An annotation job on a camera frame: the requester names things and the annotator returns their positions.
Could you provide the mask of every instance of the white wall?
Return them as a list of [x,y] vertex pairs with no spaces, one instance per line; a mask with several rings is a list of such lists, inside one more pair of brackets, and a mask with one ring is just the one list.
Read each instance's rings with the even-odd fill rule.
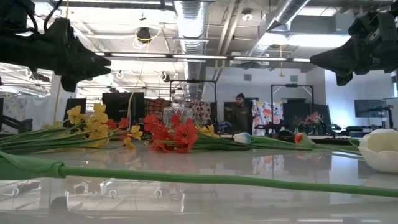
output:
[[[214,71],[213,67],[206,68],[208,80],[212,79]],[[244,81],[244,74],[251,74],[252,81]],[[271,102],[271,84],[290,83],[290,75],[298,75],[298,84],[306,84],[305,74],[301,73],[299,69],[283,69],[283,74],[284,77],[281,77],[280,69],[268,71],[268,69],[224,68],[217,83],[218,120],[222,121],[224,118],[224,102],[235,101],[235,97],[239,93],[243,93],[245,97],[258,97],[261,101]],[[205,101],[214,101],[211,85],[207,85],[203,90],[203,100]],[[274,102],[281,101],[283,98],[310,99],[310,95],[302,88],[282,87],[274,95]]]
[[314,86],[314,103],[326,105],[325,70],[317,67],[307,73],[308,85]]
[[381,125],[381,118],[355,118],[354,100],[384,99],[394,94],[391,74],[383,71],[354,75],[347,85],[337,86],[336,75],[326,70],[325,87],[331,121],[344,128],[369,124]]

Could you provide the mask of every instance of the glass table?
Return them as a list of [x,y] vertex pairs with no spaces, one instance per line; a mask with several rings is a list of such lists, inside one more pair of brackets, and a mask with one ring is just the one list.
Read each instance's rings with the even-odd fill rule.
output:
[[[30,155],[69,166],[398,188],[344,155],[285,151],[159,154],[147,146]],[[121,179],[0,181],[0,223],[396,223],[398,199],[242,185]]]

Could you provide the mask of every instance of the white flower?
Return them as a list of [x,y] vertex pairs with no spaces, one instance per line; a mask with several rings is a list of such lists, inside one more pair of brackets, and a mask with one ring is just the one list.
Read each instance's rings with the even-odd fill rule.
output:
[[234,135],[234,141],[244,143],[244,144],[249,144],[250,139],[249,139],[250,134],[249,133],[239,133]]
[[378,129],[359,140],[365,161],[380,172],[398,173],[398,132]]

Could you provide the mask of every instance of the black beanie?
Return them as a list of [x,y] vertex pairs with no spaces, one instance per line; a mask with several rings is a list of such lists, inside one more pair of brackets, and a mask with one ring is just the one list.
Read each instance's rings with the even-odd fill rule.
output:
[[242,98],[242,99],[244,99],[243,93],[238,94],[236,97],[237,97],[237,98]]

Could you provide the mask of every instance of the white curtain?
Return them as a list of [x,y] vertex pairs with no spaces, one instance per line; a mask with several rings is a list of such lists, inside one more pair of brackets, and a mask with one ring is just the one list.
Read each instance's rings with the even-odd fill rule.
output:
[[[12,96],[4,99],[3,115],[22,121],[32,119],[32,130],[38,130],[45,124],[53,124],[55,113],[55,97],[37,96]],[[67,108],[68,98],[59,98],[56,121],[63,121]],[[17,133],[17,130],[6,125],[2,126],[2,131]]]

